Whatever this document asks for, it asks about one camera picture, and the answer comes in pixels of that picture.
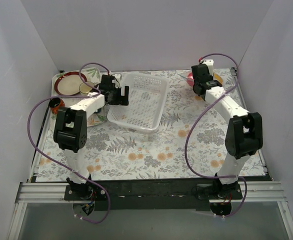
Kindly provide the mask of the white plastic mesh basket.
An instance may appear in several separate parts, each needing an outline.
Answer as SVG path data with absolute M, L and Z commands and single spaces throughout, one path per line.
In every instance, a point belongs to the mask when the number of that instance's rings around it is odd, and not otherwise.
M 152 133 L 160 125 L 170 80 L 167 78 L 129 72 L 121 80 L 129 87 L 128 106 L 112 105 L 107 119 L 119 127 Z

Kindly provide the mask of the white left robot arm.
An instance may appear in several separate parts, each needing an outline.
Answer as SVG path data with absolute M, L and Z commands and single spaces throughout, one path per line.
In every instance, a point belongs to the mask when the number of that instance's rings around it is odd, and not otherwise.
M 87 142 L 87 120 L 105 105 L 128 106 L 129 90 L 114 75 L 102 75 L 100 83 L 92 87 L 85 98 L 70 107 L 57 111 L 53 140 L 62 150 L 71 175 L 67 178 L 70 190 L 80 199 L 88 200 L 93 194 L 89 185 L 90 173 L 84 161 Z

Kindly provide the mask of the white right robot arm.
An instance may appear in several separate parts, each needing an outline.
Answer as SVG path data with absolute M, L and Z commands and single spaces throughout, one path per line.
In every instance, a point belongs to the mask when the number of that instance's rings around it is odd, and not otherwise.
M 209 59 L 191 67 L 192 89 L 208 104 L 214 105 L 228 124 L 224 141 L 227 154 L 212 182 L 196 187 L 200 199 L 224 199 L 237 191 L 244 164 L 263 146 L 262 116 L 250 113 L 228 96 L 223 85 L 214 79 L 213 63 Z

